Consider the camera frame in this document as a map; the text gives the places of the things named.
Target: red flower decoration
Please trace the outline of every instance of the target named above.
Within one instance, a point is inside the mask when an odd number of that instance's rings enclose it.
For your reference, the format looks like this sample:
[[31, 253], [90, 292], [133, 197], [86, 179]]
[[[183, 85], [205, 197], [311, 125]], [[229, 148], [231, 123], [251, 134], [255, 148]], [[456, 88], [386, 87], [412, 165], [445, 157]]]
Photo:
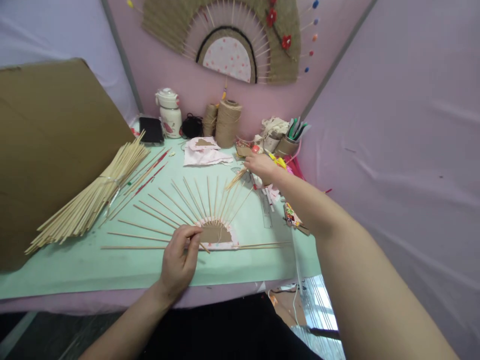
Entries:
[[281, 47], [284, 48], [285, 50], [290, 49], [290, 45], [292, 45], [292, 36], [283, 36], [282, 42], [281, 42]]
[[277, 21], [277, 12], [275, 9], [272, 7], [270, 11], [268, 12], [268, 15], [266, 17], [266, 23], [269, 28], [271, 28], [274, 25], [274, 22]]

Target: floor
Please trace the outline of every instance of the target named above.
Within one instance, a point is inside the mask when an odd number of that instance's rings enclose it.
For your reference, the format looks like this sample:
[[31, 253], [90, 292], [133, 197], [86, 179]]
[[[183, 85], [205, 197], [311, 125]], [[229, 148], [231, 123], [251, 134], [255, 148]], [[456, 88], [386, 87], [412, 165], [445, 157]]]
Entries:
[[[266, 292], [270, 296], [276, 313], [323, 359], [344, 359], [345, 355], [339, 340], [318, 337], [310, 332], [310, 328], [337, 330], [337, 323], [322, 277], [305, 279], [301, 284], [302, 291], [298, 291], [297, 294], [296, 287], [296, 284], [292, 284]], [[120, 315], [120, 313], [114, 313], [69, 316], [46, 312], [28, 313], [0, 343], [0, 360], [78, 359], [83, 351]], [[3, 325], [3, 319], [9, 318], [14, 321], [18, 320], [19, 316], [0, 315], [0, 322]]]

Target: fan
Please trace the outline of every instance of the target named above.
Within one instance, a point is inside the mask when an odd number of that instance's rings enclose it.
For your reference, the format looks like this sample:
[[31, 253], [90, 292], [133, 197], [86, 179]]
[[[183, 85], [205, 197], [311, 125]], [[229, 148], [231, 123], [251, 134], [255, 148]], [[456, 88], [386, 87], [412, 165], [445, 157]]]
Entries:
[[300, 29], [300, 18], [318, 4], [299, 16], [292, 0], [145, 0], [142, 27], [215, 72], [250, 84], [288, 84], [297, 81], [300, 59], [314, 53], [300, 54], [301, 31], [319, 21]]

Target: ruler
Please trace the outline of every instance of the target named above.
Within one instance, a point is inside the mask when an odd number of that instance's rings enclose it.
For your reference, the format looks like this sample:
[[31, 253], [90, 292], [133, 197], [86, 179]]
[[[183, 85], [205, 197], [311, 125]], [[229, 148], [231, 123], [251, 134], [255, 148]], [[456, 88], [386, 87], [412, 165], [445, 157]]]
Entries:
[[[235, 173], [238, 174], [240, 170], [242, 170], [241, 167], [232, 167], [231, 170]], [[240, 181], [245, 181], [245, 183], [252, 183], [253, 181], [252, 178], [250, 177], [250, 173], [247, 171], [241, 178]], [[260, 195], [260, 201], [261, 201], [261, 212], [263, 215], [263, 227], [266, 229], [271, 229], [272, 228], [272, 211], [270, 210], [270, 202], [267, 196], [263, 193], [261, 189], [255, 190], [259, 195]]]
[[260, 194], [261, 211], [263, 213], [263, 227], [272, 228], [272, 212], [270, 210], [270, 202], [262, 190], [257, 190]]

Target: lavender fabric wall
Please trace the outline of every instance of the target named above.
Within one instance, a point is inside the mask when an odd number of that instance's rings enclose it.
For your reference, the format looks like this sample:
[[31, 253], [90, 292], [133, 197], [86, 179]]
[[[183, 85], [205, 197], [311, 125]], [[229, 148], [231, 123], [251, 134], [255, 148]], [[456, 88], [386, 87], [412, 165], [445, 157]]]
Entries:
[[299, 158], [463, 359], [480, 354], [479, 39], [478, 0], [379, 1], [308, 114]]
[[[297, 0], [299, 12], [305, 13], [312, 2]], [[134, 3], [141, 8], [143, 1]], [[301, 68], [309, 66], [310, 71], [302, 73], [295, 84], [253, 85], [228, 78], [228, 98], [243, 105], [241, 135], [256, 134], [262, 119], [278, 116], [289, 120], [302, 113], [369, 3], [370, 0], [322, 0], [314, 14], [302, 16], [303, 25], [314, 17], [320, 18], [320, 22], [302, 33], [302, 54], [313, 49], [315, 55], [301, 59]], [[108, 0], [108, 4], [145, 113], [159, 116], [154, 94], [165, 87], [180, 95], [184, 116], [188, 112], [203, 116], [207, 104], [219, 101], [225, 85], [224, 75], [195, 64], [146, 33], [141, 28], [142, 15], [129, 8], [125, 1]], [[318, 34], [316, 42], [311, 41], [313, 34]]]

